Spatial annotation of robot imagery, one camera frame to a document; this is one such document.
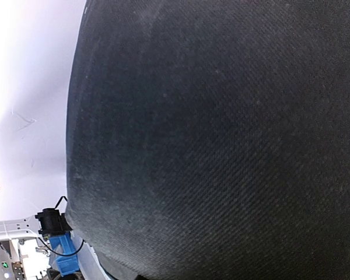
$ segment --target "black cable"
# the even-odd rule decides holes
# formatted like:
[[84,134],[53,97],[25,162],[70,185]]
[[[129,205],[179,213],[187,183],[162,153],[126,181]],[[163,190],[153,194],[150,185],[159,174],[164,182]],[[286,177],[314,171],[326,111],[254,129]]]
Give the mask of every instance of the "black cable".
[[58,200],[56,207],[54,209],[57,209],[57,207],[60,205],[62,200],[65,200],[66,202],[68,202],[68,199],[66,196],[61,196],[61,198]]
[[85,243],[85,241],[84,241],[84,239],[83,239],[82,245],[80,245],[80,248],[79,248],[79,249],[77,249],[77,250],[76,250],[74,253],[72,253],[72,254],[63,255],[63,254],[60,254],[60,253],[58,253],[58,252],[56,252],[56,251],[50,249],[50,248],[48,247],[48,245],[46,245],[46,243],[45,243],[40,237],[38,237],[38,239],[44,244],[44,246],[46,246],[46,248],[47,248],[48,250],[50,250],[52,253],[54,253],[54,254],[56,254],[56,255],[59,255],[59,256],[61,256],[61,257],[72,257],[72,256],[75,256],[76,254],[78,254],[78,253],[81,251],[81,249],[83,248],[83,245],[84,245],[84,243]]

